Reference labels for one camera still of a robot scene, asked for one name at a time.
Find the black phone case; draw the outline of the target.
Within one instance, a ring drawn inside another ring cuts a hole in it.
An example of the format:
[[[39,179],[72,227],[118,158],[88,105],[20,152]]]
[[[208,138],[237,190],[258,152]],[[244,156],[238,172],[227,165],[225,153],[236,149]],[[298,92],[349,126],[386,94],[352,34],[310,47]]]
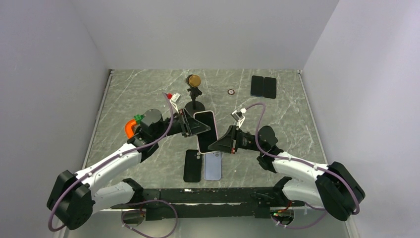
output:
[[[184,160],[183,180],[190,183],[201,181],[202,155],[198,150],[186,150]]]

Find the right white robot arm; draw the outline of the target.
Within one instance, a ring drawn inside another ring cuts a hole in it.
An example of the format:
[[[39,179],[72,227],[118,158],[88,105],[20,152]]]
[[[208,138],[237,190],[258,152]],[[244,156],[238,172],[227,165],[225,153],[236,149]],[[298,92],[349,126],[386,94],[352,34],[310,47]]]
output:
[[[343,164],[318,164],[297,158],[278,148],[277,142],[270,126],[252,135],[231,125],[208,148],[229,154],[238,149],[258,151],[257,161],[264,170],[283,175],[273,188],[273,200],[279,206],[292,201],[304,202],[324,209],[340,221],[359,211],[366,194]]]

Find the lilac phone case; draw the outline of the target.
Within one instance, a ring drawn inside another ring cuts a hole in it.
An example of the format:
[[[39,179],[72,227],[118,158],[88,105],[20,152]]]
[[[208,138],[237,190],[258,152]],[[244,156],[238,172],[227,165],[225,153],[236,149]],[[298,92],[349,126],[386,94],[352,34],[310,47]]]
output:
[[[220,180],[222,177],[222,154],[220,152],[207,153],[204,156],[204,179]]]

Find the blue smartphone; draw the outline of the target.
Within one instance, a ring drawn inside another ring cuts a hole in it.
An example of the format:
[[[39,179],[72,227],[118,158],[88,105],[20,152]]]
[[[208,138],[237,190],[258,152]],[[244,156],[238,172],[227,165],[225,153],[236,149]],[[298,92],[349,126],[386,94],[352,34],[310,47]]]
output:
[[[262,97],[263,96],[263,83],[264,83],[264,77],[252,75],[250,95],[254,97]]]

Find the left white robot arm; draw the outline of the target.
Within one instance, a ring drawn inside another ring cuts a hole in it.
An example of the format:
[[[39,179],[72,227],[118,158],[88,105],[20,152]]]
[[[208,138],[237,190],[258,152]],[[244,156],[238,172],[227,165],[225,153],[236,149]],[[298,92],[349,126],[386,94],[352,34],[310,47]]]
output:
[[[128,140],[115,152],[83,170],[68,170],[58,175],[47,207],[51,214],[49,229],[57,217],[70,230],[81,227],[93,214],[119,204],[138,207],[144,201],[144,189],[133,179],[126,178],[113,186],[106,184],[130,167],[149,158],[157,149],[158,142],[175,134],[190,137],[210,131],[210,126],[194,119],[185,109],[163,119],[157,109],[147,110],[134,116],[127,124]]]

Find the black phone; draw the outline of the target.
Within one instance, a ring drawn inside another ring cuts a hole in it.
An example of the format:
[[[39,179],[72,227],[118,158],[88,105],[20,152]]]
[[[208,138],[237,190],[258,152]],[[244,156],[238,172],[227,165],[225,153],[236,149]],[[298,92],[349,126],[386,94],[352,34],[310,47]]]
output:
[[[263,97],[276,99],[277,97],[277,79],[265,77],[263,80]]]

